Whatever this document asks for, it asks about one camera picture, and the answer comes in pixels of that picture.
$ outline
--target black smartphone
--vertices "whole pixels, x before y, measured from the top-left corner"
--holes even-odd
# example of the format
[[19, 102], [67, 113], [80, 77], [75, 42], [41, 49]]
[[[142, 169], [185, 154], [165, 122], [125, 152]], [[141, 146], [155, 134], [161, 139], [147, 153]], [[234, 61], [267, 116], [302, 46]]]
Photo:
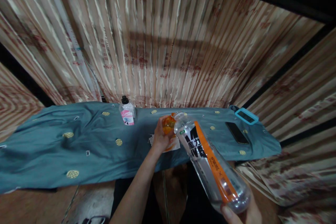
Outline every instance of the black smartphone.
[[240, 143], [241, 144], [249, 144], [248, 140], [246, 139], [246, 137], [243, 135], [243, 133], [240, 131], [240, 129], [238, 128], [238, 126], [235, 123], [225, 122], [225, 124], [227, 125], [227, 127], [231, 131], [231, 134], [233, 135], [233, 137], [235, 138], [237, 143], [239, 143], [239, 144]]

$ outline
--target teal bedsheet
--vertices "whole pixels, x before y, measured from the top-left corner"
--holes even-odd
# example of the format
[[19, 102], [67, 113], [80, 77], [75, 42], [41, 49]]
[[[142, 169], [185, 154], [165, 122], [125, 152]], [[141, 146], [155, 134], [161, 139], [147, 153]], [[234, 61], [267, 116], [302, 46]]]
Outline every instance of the teal bedsheet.
[[[236, 118], [232, 109], [137, 108], [135, 125], [127, 126], [118, 106], [75, 103], [51, 106], [32, 116], [0, 143], [0, 193], [16, 188], [55, 188], [133, 177], [151, 147], [148, 138], [154, 133], [158, 118], [178, 110], [199, 121], [226, 160], [253, 160], [281, 152], [279, 142], [260, 122], [248, 125]], [[226, 121], [246, 130], [250, 145], [237, 143]], [[121, 146], [116, 144], [117, 139], [121, 139]], [[178, 150], [163, 153], [155, 171], [188, 161], [181, 145]]]

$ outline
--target human hand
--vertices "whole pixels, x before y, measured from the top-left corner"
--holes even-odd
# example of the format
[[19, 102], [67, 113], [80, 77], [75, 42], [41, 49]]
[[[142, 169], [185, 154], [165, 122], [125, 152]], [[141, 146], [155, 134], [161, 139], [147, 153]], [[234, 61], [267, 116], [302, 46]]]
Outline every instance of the human hand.
[[251, 201], [246, 211], [237, 215], [228, 206], [222, 204], [220, 207], [228, 224], [262, 224], [261, 213], [258, 209], [253, 193], [251, 191]]
[[162, 121], [166, 119], [169, 115], [165, 115], [159, 118], [157, 122], [156, 129], [154, 131], [154, 140], [152, 148], [159, 153], [160, 155], [162, 152], [167, 149], [168, 145], [171, 143], [171, 138], [174, 135], [174, 130], [172, 129], [167, 135], [163, 132], [162, 128]]

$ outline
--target bottle cap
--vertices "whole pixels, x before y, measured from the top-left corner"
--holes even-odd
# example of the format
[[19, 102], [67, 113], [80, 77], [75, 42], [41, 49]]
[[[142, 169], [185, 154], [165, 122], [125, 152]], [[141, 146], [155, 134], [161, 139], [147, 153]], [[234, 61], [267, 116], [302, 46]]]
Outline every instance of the bottle cap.
[[128, 98], [126, 96], [122, 96], [121, 103], [122, 104], [128, 104], [128, 102], [129, 102]]

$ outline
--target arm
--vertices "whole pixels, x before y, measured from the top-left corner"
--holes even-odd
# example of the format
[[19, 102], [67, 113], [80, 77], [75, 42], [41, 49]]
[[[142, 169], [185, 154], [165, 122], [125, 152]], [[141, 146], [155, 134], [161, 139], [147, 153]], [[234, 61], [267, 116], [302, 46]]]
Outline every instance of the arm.
[[168, 115], [159, 118], [154, 132], [153, 146], [137, 171], [110, 223], [142, 222], [156, 163], [174, 135], [174, 131], [171, 131], [167, 135], [163, 133], [162, 120], [166, 117]]

